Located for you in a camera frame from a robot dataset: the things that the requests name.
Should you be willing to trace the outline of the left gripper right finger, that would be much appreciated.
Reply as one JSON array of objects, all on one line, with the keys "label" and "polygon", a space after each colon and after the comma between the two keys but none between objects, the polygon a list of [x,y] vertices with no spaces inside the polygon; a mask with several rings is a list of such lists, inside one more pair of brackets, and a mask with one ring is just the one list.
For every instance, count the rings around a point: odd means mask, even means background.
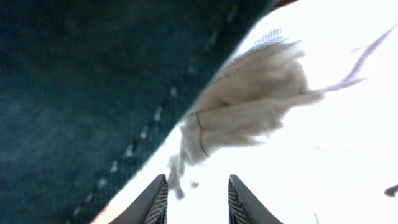
[{"label": "left gripper right finger", "polygon": [[282,224],[235,174],[228,182],[229,224]]}]

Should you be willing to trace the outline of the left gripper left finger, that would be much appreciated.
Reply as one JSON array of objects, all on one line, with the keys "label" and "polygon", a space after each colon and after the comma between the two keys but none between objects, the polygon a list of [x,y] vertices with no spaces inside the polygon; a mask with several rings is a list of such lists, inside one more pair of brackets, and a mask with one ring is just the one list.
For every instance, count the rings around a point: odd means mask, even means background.
[{"label": "left gripper left finger", "polygon": [[109,224],[167,224],[169,186],[158,175],[142,193]]}]

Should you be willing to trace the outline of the beige t-shirt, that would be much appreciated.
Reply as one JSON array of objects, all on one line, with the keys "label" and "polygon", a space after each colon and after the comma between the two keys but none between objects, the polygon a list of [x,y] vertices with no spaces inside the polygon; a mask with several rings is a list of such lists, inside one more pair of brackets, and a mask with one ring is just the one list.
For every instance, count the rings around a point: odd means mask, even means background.
[{"label": "beige t-shirt", "polygon": [[167,223],[229,223],[237,175],[282,223],[397,222],[397,2],[296,1],[261,18],[144,167]]}]

